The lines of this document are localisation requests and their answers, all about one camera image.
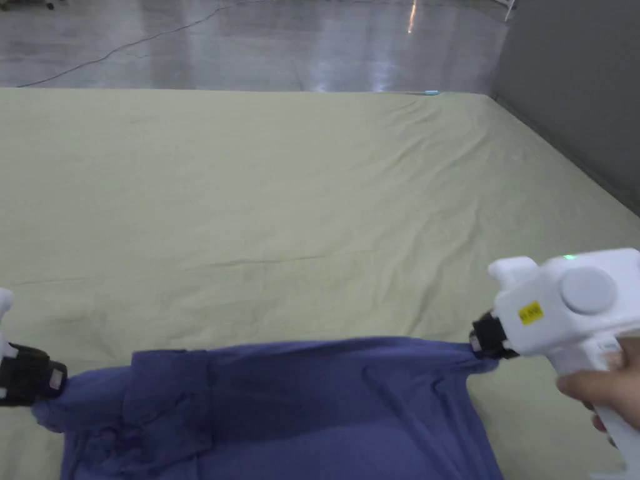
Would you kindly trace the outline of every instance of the polished concrete floor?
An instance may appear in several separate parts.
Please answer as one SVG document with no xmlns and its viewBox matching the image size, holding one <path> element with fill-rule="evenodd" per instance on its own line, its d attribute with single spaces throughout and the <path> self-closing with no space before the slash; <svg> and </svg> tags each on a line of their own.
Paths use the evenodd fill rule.
<svg viewBox="0 0 640 480">
<path fill-rule="evenodd" d="M 492 0 L 53 1 L 0 12 L 0 86 L 488 93 L 507 30 Z"/>
</svg>

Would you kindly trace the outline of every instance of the black cable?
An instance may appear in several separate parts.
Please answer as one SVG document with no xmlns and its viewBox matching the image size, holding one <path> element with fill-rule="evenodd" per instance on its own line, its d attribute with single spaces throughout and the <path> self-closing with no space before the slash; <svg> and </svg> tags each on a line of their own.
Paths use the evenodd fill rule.
<svg viewBox="0 0 640 480">
<path fill-rule="evenodd" d="M 273 0 L 241 0 L 239 2 L 235 2 L 232 5 L 220 6 L 217 9 L 215 9 L 213 12 L 208 14 L 206 17 L 201 18 L 200 20 L 196 20 L 195 22 L 192 22 L 190 24 L 183 25 L 183 26 L 178 27 L 178 28 L 174 28 L 173 30 L 162 31 L 160 33 L 156 33 L 155 35 L 147 36 L 145 38 L 141 38 L 140 40 L 136 40 L 135 42 L 131 42 L 130 44 L 121 45 L 120 47 L 114 48 L 112 51 L 110 51 L 109 53 L 107 53 L 103 57 L 96 58 L 95 60 L 86 61 L 84 63 L 81 63 L 80 65 L 76 65 L 73 68 L 70 68 L 68 70 L 64 70 L 63 72 L 60 72 L 59 74 L 53 75 L 52 77 L 48 77 L 48 78 L 45 78 L 45 79 L 42 79 L 42 80 L 38 80 L 38 81 L 35 81 L 35 82 L 24 83 L 22 85 L 17 85 L 16 88 L 23 88 L 23 87 L 26 87 L 26 86 L 39 85 L 41 83 L 45 83 L 45 82 L 48 82 L 48 81 L 51 81 L 51 80 L 55 80 L 56 78 L 60 78 L 61 76 L 69 74 L 71 72 L 75 72 L 79 68 L 86 67 L 87 65 L 92 65 L 94 63 L 100 63 L 103 60 L 108 59 L 114 53 L 119 52 L 121 50 L 124 50 L 126 48 L 132 47 L 134 45 L 139 45 L 139 44 L 142 44 L 144 42 L 148 42 L 149 40 L 153 40 L 154 38 L 158 38 L 159 36 L 168 35 L 170 33 L 175 33 L 177 31 L 193 27 L 195 25 L 201 24 L 202 22 L 206 22 L 207 20 L 212 18 L 216 13 L 220 12 L 221 10 L 227 10 L 229 8 L 233 8 L 233 7 L 238 6 L 240 4 L 243 4 L 243 3 L 266 3 L 266 2 L 269 2 L 269 1 L 273 1 Z"/>
</svg>

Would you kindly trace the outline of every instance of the yellow label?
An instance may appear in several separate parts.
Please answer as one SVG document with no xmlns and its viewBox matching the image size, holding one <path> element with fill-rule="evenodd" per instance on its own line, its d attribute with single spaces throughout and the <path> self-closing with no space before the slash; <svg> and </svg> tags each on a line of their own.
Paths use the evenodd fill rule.
<svg viewBox="0 0 640 480">
<path fill-rule="evenodd" d="M 545 317 L 545 313 L 542 311 L 542 308 L 537 301 L 521 308 L 518 315 L 520 315 L 520 320 L 523 325 L 531 325 L 533 322 Z"/>
</svg>

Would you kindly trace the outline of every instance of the light green cloth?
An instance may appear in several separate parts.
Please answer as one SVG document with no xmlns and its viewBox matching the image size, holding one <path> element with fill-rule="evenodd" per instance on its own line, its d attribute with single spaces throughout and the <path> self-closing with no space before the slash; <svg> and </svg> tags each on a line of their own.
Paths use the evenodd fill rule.
<svg viewBox="0 0 640 480">
<path fill-rule="evenodd" d="M 2 331 L 71 373 L 134 350 L 414 335 L 465 341 L 487 265 L 640 246 L 640 220 L 487 97 L 0 90 Z M 544 359 L 471 392 L 507 479 L 616 451 Z M 0 478 L 62 439 L 0 412 Z"/>
</svg>

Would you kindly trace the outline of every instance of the blue object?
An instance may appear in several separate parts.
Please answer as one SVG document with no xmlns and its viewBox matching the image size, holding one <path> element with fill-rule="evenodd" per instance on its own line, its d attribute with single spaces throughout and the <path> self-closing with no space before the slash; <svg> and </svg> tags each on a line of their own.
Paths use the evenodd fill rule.
<svg viewBox="0 0 640 480">
<path fill-rule="evenodd" d="M 495 366 L 404 337 L 147 351 L 33 413 L 64 480 L 499 480 L 466 389 Z"/>
</svg>

